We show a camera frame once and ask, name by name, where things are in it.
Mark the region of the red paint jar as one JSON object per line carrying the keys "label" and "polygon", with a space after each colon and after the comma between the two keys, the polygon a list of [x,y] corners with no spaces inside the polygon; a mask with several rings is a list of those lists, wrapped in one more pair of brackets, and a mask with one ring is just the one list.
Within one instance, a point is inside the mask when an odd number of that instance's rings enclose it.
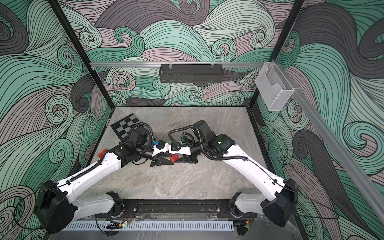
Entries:
{"label": "red paint jar", "polygon": [[178,160],[179,160],[179,156],[178,155],[173,155],[171,158],[170,158],[170,160],[171,160],[171,162],[173,162],[173,163],[175,163],[175,162],[177,162]]}

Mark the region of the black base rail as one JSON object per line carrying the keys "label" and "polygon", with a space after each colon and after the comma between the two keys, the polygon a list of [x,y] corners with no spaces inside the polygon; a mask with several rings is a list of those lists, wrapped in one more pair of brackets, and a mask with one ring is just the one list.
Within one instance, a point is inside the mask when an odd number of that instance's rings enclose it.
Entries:
{"label": "black base rail", "polygon": [[235,205],[234,200],[131,200],[123,199],[123,205],[133,216],[138,214],[217,214],[229,216],[244,213]]}

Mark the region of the red block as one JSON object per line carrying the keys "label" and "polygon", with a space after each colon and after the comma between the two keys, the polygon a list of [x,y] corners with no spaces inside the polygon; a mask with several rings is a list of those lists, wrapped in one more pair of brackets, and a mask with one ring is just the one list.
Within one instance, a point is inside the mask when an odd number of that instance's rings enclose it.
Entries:
{"label": "red block", "polygon": [[98,154],[98,158],[101,159],[107,151],[108,151],[107,149],[102,150],[102,151]]}

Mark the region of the clear plastic wall holder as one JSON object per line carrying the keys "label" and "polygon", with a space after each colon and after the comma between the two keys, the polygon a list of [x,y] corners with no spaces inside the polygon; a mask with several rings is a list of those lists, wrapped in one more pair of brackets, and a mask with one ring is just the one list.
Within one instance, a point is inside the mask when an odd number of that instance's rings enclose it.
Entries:
{"label": "clear plastic wall holder", "polygon": [[294,94],[284,68],[275,63],[264,63],[255,83],[270,112],[279,112]]}

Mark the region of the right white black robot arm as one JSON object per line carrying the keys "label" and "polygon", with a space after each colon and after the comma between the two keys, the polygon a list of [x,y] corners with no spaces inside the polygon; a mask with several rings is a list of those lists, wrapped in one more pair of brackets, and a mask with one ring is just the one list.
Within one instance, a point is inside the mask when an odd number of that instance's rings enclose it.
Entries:
{"label": "right white black robot arm", "polygon": [[302,216],[296,210],[300,193],[293,179],[284,180],[273,174],[246,154],[228,135],[216,135],[205,121],[171,130],[168,137],[172,141],[170,151],[175,154],[204,155],[211,161],[222,161],[258,188],[258,195],[240,193],[235,196],[235,215],[263,214],[279,227],[284,227],[290,216]]}

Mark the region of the black white chessboard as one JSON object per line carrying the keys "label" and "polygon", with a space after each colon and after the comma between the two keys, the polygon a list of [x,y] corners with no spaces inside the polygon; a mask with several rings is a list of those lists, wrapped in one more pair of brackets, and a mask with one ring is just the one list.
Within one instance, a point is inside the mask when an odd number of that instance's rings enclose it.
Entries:
{"label": "black white chessboard", "polygon": [[131,127],[138,123],[139,120],[134,114],[130,114],[121,120],[111,124],[111,128],[120,140],[123,140],[131,131]]}

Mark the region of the black wall tray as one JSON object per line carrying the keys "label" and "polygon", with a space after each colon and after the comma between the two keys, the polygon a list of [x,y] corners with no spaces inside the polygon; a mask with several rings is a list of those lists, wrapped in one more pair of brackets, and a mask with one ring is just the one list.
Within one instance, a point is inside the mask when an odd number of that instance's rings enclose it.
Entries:
{"label": "black wall tray", "polygon": [[206,64],[163,64],[159,71],[163,83],[192,83],[204,86],[221,83],[224,79],[222,65]]}

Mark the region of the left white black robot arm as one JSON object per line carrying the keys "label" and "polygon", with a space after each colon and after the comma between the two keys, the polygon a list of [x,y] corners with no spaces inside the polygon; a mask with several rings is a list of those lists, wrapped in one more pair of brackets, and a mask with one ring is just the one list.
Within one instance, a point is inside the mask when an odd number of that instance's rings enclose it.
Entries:
{"label": "left white black robot arm", "polygon": [[78,173],[58,182],[46,181],[39,190],[34,213],[42,227],[56,234],[72,221],[84,217],[108,214],[119,218],[124,213],[123,199],[115,192],[81,200],[80,195],[109,174],[129,163],[145,158],[155,162],[172,161],[167,158],[170,144],[155,141],[151,127],[146,123],[133,126],[129,135],[101,158]]}

